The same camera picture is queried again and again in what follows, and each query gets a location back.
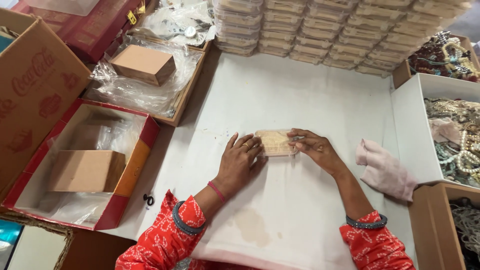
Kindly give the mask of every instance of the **gray bangle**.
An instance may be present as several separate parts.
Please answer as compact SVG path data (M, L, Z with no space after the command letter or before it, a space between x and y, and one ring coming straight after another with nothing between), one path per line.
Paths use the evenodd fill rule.
M173 217L173 221L175 222L175 225L177 226L177 228L179 228L182 232L188 234L188 235L196 235L196 234L199 234L202 232L202 230L204 229L205 227L205 223L203 223L200 227L198 228L193 228L193 227L190 227L189 225L185 224L180 216L179 216L179 209L180 209L180 206L184 203L185 201L180 201L178 202L175 207L173 208L173 211L172 211L172 217Z
M360 229L378 229L378 228L385 227L385 225L387 225L387 217L382 214L378 214L378 215L382 219L380 221L372 222L372 223L358 222L347 216L347 224L352 227L360 228Z

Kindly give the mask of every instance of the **white table surface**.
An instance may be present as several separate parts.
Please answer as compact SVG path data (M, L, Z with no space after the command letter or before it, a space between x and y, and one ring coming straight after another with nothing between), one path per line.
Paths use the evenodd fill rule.
M207 59L204 72L209 68L215 66ZM398 157L389 93L389 78L266 54L222 53L209 89L193 94L181 126L162 126L120 225L103 232L137 240L153 224L168 189L186 199L216 176L236 131L309 129L328 137L359 178L364 167L355 164L355 148L362 138ZM360 184L416 261L406 204ZM144 193L156 199L153 206L147 207ZM338 231L344 222L334 180L309 157L270 158L221 209L192 257L266 270L355 269Z

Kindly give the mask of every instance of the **pink thread bracelet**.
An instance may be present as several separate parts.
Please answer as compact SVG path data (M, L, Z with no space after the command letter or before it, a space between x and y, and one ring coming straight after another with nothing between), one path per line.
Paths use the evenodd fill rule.
M217 193L217 195L220 197L220 200L222 201L222 203L225 202L225 198L223 197L222 193L220 192L220 190L218 190L218 188L212 183L212 181L208 181L208 184L209 186L212 187L213 190L215 190L215 192Z

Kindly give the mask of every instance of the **red box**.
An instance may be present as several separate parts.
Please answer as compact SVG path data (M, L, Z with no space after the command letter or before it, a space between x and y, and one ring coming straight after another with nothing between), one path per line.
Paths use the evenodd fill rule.
M131 153L131 158L127 161L115 191L98 221L92 223L91 226L84 226L51 219L38 209L39 202L47 191L49 170L53 166L53 157L55 156L55 151L51 151L48 141L55 138L56 143L67 142L72 135L73 128L92 112L125 119L131 118L133 115L139 115L144 117L145 122L140 137ZM39 220L59 223L65 226L94 231L114 229L120 222L158 132L158 124L147 113L79 98L65 112L37 149L24 171L17 178L2 206Z
M119 32L123 30L124 34L132 27L127 14L140 3L141 0L100 0L87 16L34 8L23 0L12 10L42 17L78 58L97 63Z

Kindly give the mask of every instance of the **bangle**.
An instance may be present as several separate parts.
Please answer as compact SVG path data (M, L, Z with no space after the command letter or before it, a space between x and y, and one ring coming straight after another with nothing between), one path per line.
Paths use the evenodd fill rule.
M208 181L208 184L209 186L212 187L213 190L215 190L216 194L218 195L218 197L220 197L220 200L222 200L222 203L225 202L225 197L223 197L222 193L220 192L220 190L218 190L218 188L212 183L212 181Z
M203 223L200 227L198 228L193 228L193 227L190 227L189 225L185 224L185 222L183 222L179 216L179 209L180 209L180 206L184 203L185 201L180 201L178 202L175 207L173 208L173 211L172 211L172 217L173 217L173 221L175 222L175 225L177 226L177 228L179 228L182 232L188 234L188 235L196 235L196 234L199 234L203 231L204 227L205 227L205 223Z
M382 219L380 221L372 222L372 223L358 222L347 216L347 224L359 229L378 229L378 228L385 227L385 225L387 225L387 217L382 214L378 214L378 215Z

